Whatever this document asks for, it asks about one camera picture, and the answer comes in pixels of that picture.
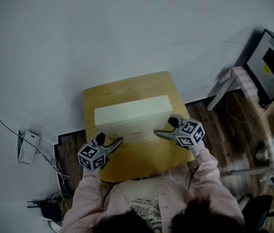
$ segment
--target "pink jacket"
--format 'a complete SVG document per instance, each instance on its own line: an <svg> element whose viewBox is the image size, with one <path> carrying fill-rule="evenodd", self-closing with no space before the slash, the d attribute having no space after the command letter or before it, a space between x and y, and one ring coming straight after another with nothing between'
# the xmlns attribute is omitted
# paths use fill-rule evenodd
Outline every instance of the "pink jacket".
<svg viewBox="0 0 274 233"><path fill-rule="evenodd" d="M199 168L194 174L191 185L195 197L209 197L213 213L243 220L237 201L222 185L217 168L218 161L204 143L192 148ZM84 175L73 197L72 208L65 215L62 233L87 233L101 219L130 211L123 193L115 185L109 193L109 203L102 208L103 197L100 193L101 181L97 172L84 169ZM173 182L169 176L162 176L158 186L158 202L162 219L162 231L168 233L172 218L184 210L192 200L188 190Z"/></svg>

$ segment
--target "white box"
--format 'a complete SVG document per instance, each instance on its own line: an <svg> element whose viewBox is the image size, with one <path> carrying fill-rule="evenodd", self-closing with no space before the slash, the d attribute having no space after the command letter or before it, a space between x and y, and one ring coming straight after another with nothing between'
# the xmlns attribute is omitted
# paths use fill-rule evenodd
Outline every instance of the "white box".
<svg viewBox="0 0 274 233"><path fill-rule="evenodd" d="M168 95L136 100L95 109L95 125L110 139L123 143L157 139L172 112Z"/></svg>
<svg viewBox="0 0 274 233"><path fill-rule="evenodd" d="M37 136L29 131L26 131L24 141L21 144L21 149L20 149L19 156L18 156L19 162L33 165L35 148L38 146L39 140L40 140L39 136Z"/></svg>

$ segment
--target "person's left arm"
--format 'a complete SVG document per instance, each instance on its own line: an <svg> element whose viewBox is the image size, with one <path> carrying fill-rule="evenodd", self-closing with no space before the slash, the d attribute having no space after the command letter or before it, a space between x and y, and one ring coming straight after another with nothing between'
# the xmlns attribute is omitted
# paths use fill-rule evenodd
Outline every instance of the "person's left arm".
<svg viewBox="0 0 274 233"><path fill-rule="evenodd" d="M89 227L103 212L98 170L84 168L83 178L74 193L72 208L65 215L61 233L91 232Z"/></svg>

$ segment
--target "black cable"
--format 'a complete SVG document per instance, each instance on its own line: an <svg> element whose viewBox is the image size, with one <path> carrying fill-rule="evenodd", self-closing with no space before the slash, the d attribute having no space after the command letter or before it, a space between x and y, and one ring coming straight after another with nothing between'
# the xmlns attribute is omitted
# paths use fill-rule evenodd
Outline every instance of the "black cable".
<svg viewBox="0 0 274 233"><path fill-rule="evenodd" d="M112 183L112 182L107 182L107 181L102 181L102 180L101 180L101 182L105 183L105 184L120 184L120 182L114 182L114 183Z"/></svg>
<svg viewBox="0 0 274 233"><path fill-rule="evenodd" d="M6 127L6 128L7 128L10 132L12 132L13 134L15 134L15 135L17 135L17 136L20 136L19 134L17 134L17 133L15 133L14 131L12 131L9 127L7 127L1 120L0 120L0 123L2 123L2 125L3 125L4 127ZM37 149L37 147L36 147L35 145L33 145L33 144L31 144L29 141L25 140L25 138L23 138L23 140L24 140L25 142L29 143L31 146L33 146L36 150L38 150L39 153L43 154L39 149Z"/></svg>
<svg viewBox="0 0 274 233"><path fill-rule="evenodd" d="M187 187L187 180L188 180L188 176L189 176L189 174L192 172L192 176L191 176L191 179L190 179L190 182L189 182L189 184L188 184L188 190L189 190L189 188L190 188L190 185L191 185L191 182L192 182L192 180L193 180L193 176L194 176L194 174L195 174L195 172L197 171L197 169L198 169L199 167L197 167L197 168L195 168L195 169L193 169L193 170L190 170L189 172L188 172L188 174L187 174L187 176L186 176L186 187Z"/></svg>
<svg viewBox="0 0 274 233"><path fill-rule="evenodd" d="M49 222L49 227L54 231L54 229L51 227L51 225L50 225L50 221L48 221Z"/></svg>
<svg viewBox="0 0 274 233"><path fill-rule="evenodd" d="M106 195L104 196L103 198L103 205L104 205L104 202L106 200L106 197L108 196L108 194L110 193L110 191L112 190L112 188L115 186L116 184L113 184L113 186L107 191Z"/></svg>

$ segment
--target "wire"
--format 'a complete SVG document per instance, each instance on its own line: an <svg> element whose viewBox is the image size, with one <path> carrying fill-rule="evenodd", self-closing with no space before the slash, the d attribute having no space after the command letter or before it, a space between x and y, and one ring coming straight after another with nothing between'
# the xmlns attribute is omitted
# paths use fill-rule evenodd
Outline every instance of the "wire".
<svg viewBox="0 0 274 233"><path fill-rule="evenodd" d="M190 185L191 185L191 182L192 182L192 180L193 180L193 176L194 176L194 174L195 174L195 172L197 171L198 168L199 168L199 167L190 170L190 171L188 172L187 176L186 176L186 187L187 187L187 180L188 180L189 174L192 172L192 176L191 176L191 179L190 179L189 184L188 184L188 187L187 187L188 190L189 190Z"/></svg>
<svg viewBox="0 0 274 233"><path fill-rule="evenodd" d="M12 131L9 127L7 127L7 126L4 124L1 120L0 120L0 123L1 123L4 127L6 127L10 132L12 132L13 134L17 135L18 137L21 137L21 135L19 135L19 134L15 133L14 131ZM41 155L43 156L43 158L44 158L44 159L51 165L51 167L54 168L55 171L59 174L59 176L60 176L61 179L63 180L63 183L64 183L65 179L69 178L68 175L62 174L61 168L60 168L60 169L57 168L57 163L59 163L58 161L55 160L55 164L53 164L53 163L46 157L46 155L45 155L44 153L42 153L36 146L34 146L33 144L31 144L31 143L30 143L29 141L27 141L25 138L23 138L23 141L25 141L25 142L27 142L28 144L30 144L31 146L33 146L33 147L35 148L35 150L36 150L39 154L41 154Z"/></svg>
<svg viewBox="0 0 274 233"><path fill-rule="evenodd" d="M49 227L53 230L53 231L55 231L52 227L51 227L51 225L50 225L50 221L48 221L49 222Z"/></svg>
<svg viewBox="0 0 274 233"><path fill-rule="evenodd" d="M258 119L260 119L265 113L266 113L266 110L264 112L261 113L261 115L259 117L257 117L256 119L254 120L248 120L248 121L240 121L238 120L236 117L232 116L228 110L228 100L229 100L229 95L230 95L230 91L228 91L228 95L227 95L227 98L226 98L226 104L225 104L225 109L226 109L226 112L228 113L228 115L234 119L236 122L238 123L249 123L249 122L256 122Z"/></svg>
<svg viewBox="0 0 274 233"><path fill-rule="evenodd" d="M120 182L114 182L114 183L112 183L112 182L107 182L107 181L102 181L102 180L101 180L101 182L105 183L105 184L120 184Z"/></svg>
<svg viewBox="0 0 274 233"><path fill-rule="evenodd" d="M115 185L116 185L116 184L113 184L112 187L107 191L106 195L105 195L104 198L103 198L103 205L104 205L104 202L105 202L105 200L106 200L108 194L110 193L110 191L112 190L112 188L113 188Z"/></svg>
<svg viewBox="0 0 274 233"><path fill-rule="evenodd" d="M45 200L48 200L48 202L50 202L50 199L51 199L51 197L55 194L55 193L57 193L57 192L59 192L60 190L58 190L58 191L56 191L56 192L53 192L51 195L49 195Z"/></svg>
<svg viewBox="0 0 274 233"><path fill-rule="evenodd" d="M69 197L73 198L73 196L67 194L67 193L62 193L60 192L59 194L56 194L57 192L55 192L52 197L51 197L51 201L54 202L54 198L56 198L57 195L60 195L62 197L62 200L61 200L61 205L60 205L60 210L61 210L61 213L63 214L63 205L64 205L64 195L68 195Z"/></svg>

